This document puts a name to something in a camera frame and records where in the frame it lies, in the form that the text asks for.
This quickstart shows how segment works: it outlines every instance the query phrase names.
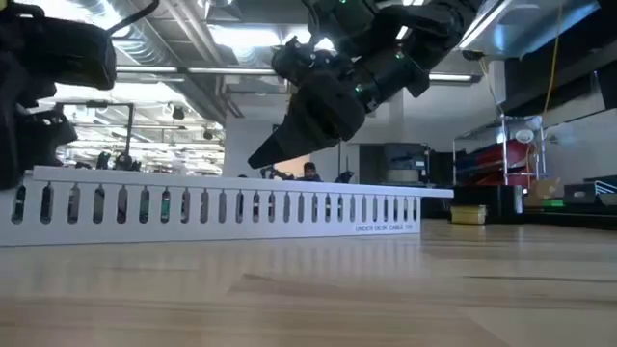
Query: metal rack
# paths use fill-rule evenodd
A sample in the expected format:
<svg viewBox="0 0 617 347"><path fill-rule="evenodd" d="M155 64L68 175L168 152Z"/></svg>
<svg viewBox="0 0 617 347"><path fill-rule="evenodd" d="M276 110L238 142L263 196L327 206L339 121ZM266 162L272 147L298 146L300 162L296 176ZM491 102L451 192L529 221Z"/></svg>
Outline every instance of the metal rack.
<svg viewBox="0 0 617 347"><path fill-rule="evenodd" d="M535 173L510 173L510 169L513 168L511 163L508 163L508 140L512 139L510 129L513 126L524 126L528 122L538 120L537 130L533 130L535 137L534 143L536 148L539 148L540 151L536 151L533 154L535 159ZM503 168L503 181L505 185L509 183L509 177L513 175L525 175L532 176L536 178L541 178L546 176L547 174L547 161L546 161L546 147L545 147L545 134L544 128L542 125L542 116L530 116L530 117L509 117L502 115L496 120L481 125L463 135L457 136L454 138L452 142L452 156L453 156L453 184L457 184L456 179L456 143L457 141L479 141L481 139L486 139L487 135L493 134L495 135L495 140L498 134L503 134L503 142L502 142L502 168ZM493 167L498 162L491 163L490 167Z"/></svg>

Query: wooden table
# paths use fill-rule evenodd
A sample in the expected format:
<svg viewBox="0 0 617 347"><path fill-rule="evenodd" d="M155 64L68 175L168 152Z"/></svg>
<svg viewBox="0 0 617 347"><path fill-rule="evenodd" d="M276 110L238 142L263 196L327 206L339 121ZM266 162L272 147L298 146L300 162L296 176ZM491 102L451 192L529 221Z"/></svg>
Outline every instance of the wooden table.
<svg viewBox="0 0 617 347"><path fill-rule="evenodd" d="M0 346L617 346L617 233L0 249Z"/></svg>

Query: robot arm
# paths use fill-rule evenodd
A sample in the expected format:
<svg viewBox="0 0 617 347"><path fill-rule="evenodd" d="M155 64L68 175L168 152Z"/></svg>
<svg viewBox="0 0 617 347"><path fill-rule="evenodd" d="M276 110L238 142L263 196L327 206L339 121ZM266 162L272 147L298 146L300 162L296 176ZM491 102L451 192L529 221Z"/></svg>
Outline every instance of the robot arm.
<svg viewBox="0 0 617 347"><path fill-rule="evenodd" d="M314 37L328 38L337 54L314 51L318 40L295 38L272 61L298 87L281 126L251 156L261 168L350 140L366 113L407 88L414 97L430 86L429 73L458 42L483 0L434 0L425 6L390 6L373 0L317 0ZM409 35L396 38L406 26Z"/></svg>

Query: white wall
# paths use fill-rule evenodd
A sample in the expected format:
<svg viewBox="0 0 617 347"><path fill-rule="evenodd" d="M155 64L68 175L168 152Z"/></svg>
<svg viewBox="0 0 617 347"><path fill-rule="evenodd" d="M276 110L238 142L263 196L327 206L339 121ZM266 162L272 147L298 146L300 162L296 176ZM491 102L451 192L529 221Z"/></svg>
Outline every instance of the white wall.
<svg viewBox="0 0 617 347"><path fill-rule="evenodd" d="M497 113L486 79L471 86L433 86L420 98L405 91L403 141L451 151L452 141Z"/></svg>
<svg viewBox="0 0 617 347"><path fill-rule="evenodd" d="M253 170L247 160L272 134L269 120L228 119L226 126L224 177L237 177L245 174L250 178L261 178L259 170ZM348 149L347 144L341 145L341 169L345 171L345 157L350 156L350 170L358 171L358 149ZM338 147L326 148L314 152L308 160L315 163L322 179L334 182L338 176Z"/></svg>
<svg viewBox="0 0 617 347"><path fill-rule="evenodd" d="M245 120L228 118L226 124L224 177L245 174L261 178L259 170L252 169L247 160L272 134L273 123L268 120Z"/></svg>
<svg viewBox="0 0 617 347"><path fill-rule="evenodd" d="M551 110L545 124L573 120L603 109L601 93L594 92ZM550 127L546 142L548 174L552 178L561 178L562 185L617 174L616 134L616 110Z"/></svg>

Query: yellow cable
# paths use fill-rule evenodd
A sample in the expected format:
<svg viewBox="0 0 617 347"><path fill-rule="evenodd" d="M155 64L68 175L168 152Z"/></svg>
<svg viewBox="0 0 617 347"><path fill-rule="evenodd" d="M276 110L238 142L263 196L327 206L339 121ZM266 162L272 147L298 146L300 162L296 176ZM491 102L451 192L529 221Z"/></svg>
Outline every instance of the yellow cable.
<svg viewBox="0 0 617 347"><path fill-rule="evenodd" d="M557 12L557 36L555 37L555 46L552 50L552 64L550 66L550 80L549 80L549 91L547 92L547 100L544 104L544 112L542 113L542 120L544 120L547 112L549 111L550 105L550 95L552 94L552 88L555 82L555 73L557 70L557 55L559 53L559 38L561 37L561 22L563 16L563 3L559 3L559 11ZM542 141L545 141L548 135L548 131L545 133ZM527 148L526 162L527 162L527 171L529 171L529 152L531 151L531 146ZM527 177L527 188L531 188L531 176Z"/></svg>

